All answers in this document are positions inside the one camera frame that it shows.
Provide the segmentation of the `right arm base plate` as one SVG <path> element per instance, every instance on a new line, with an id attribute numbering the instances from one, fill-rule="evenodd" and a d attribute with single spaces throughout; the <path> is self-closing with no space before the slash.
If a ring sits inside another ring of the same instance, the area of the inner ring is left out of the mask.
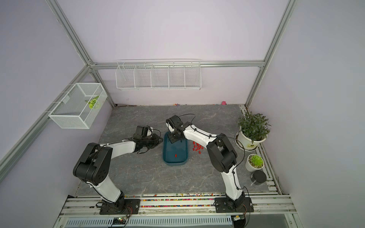
<path id="1" fill-rule="evenodd" d="M 216 213 L 251 213 L 254 212 L 252 200 L 245 197 L 239 202 L 232 201 L 228 198 L 215 198 L 213 206 Z"/>

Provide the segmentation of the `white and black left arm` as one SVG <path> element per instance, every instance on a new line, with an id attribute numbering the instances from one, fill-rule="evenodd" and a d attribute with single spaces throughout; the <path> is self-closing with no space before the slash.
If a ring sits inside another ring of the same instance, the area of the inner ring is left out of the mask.
<path id="1" fill-rule="evenodd" d="M 104 200 L 113 206 L 124 204 L 124 194 L 109 177 L 111 160 L 125 154 L 138 153 L 157 147 L 163 138 L 152 134 L 142 139 L 129 138 L 118 142 L 89 143 L 77 161 L 73 175 L 93 188 Z"/>

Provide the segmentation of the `teal plastic storage box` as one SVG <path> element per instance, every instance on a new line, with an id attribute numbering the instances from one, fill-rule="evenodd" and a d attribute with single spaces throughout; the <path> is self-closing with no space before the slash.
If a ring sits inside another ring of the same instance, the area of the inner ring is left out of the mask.
<path id="1" fill-rule="evenodd" d="M 188 161 L 188 141 L 186 139 L 171 143 L 168 132 L 163 139 L 163 161 L 169 166 L 184 165 Z"/>

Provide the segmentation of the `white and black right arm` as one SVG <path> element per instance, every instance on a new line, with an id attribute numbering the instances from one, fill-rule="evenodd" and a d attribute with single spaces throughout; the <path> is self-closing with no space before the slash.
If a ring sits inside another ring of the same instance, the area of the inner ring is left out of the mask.
<path id="1" fill-rule="evenodd" d="M 225 134 L 210 134 L 195 125 L 187 123 L 166 122 L 168 137 L 175 143 L 180 139 L 196 142 L 207 149 L 213 167 L 222 175 L 225 184 L 227 204 L 241 209 L 246 199 L 236 175 L 237 153 Z"/>

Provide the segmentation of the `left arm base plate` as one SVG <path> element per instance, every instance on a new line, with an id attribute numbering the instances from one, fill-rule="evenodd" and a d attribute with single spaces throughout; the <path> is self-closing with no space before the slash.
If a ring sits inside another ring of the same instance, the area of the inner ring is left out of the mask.
<path id="1" fill-rule="evenodd" d="M 100 215 L 133 215 L 138 214 L 140 209 L 139 199 L 126 198 L 121 202 L 109 203 L 102 201 L 96 204 L 96 207 L 100 209 Z"/>

